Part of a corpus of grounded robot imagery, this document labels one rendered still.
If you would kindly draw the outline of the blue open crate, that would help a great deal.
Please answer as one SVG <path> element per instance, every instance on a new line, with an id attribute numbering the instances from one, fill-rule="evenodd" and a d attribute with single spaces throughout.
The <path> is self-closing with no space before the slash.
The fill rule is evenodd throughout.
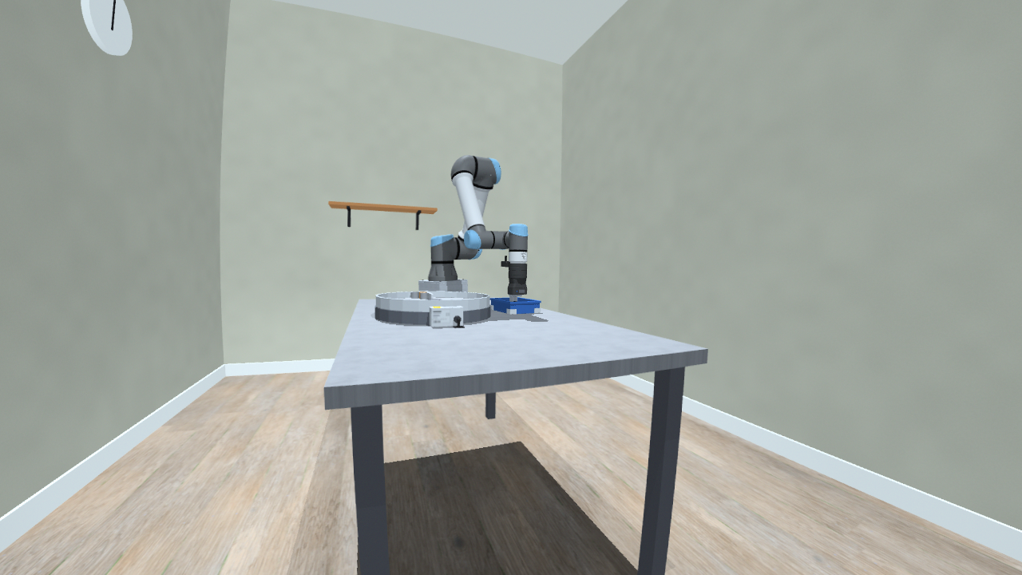
<path id="1" fill-rule="evenodd" d="M 509 302 L 509 298 L 490 298 L 490 310 L 504 312 L 509 315 L 541 313 L 539 299 L 517 297 L 517 302 Z"/>

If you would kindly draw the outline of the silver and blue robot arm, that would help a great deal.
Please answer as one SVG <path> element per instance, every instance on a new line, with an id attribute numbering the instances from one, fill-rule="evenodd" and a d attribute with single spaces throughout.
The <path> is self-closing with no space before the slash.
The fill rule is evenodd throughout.
<path id="1" fill-rule="evenodd" d="M 501 179 L 499 161 L 465 154 L 455 161 L 450 179 L 456 186 L 465 221 L 458 237 L 432 237 L 429 281 L 458 280 L 454 260 L 476 259 L 482 250 L 527 252 L 526 225 L 511 224 L 508 232 L 487 232 L 483 224 L 487 194 Z"/>

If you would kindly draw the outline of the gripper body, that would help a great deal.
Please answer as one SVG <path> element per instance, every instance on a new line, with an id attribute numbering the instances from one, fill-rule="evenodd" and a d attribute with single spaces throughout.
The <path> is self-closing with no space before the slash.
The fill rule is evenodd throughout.
<path id="1" fill-rule="evenodd" d="M 527 252 L 509 252 L 502 267 L 509 267 L 508 295 L 527 295 Z"/>

